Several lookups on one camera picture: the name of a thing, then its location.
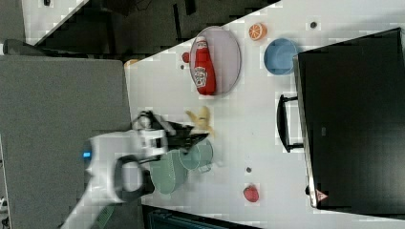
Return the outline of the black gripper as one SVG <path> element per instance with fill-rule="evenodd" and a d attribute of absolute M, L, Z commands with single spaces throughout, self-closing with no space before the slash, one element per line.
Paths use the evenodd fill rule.
<path fill-rule="evenodd" d="M 208 133 L 190 135 L 193 126 L 166 121 L 162 116 L 153 112 L 149 113 L 149 118 L 152 135 L 149 143 L 157 149 L 189 150 L 208 137 Z"/>

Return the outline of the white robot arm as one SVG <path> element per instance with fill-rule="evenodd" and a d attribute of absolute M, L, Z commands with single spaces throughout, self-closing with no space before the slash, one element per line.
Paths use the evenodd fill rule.
<path fill-rule="evenodd" d="M 150 194 L 154 186 L 145 163 L 160 161 L 177 151 L 189 151 L 209 136 L 191 125 L 167 121 L 142 111 L 128 131 L 96 135 L 88 139 L 90 180 L 60 229 L 91 229 L 109 205 L 130 202 Z"/>

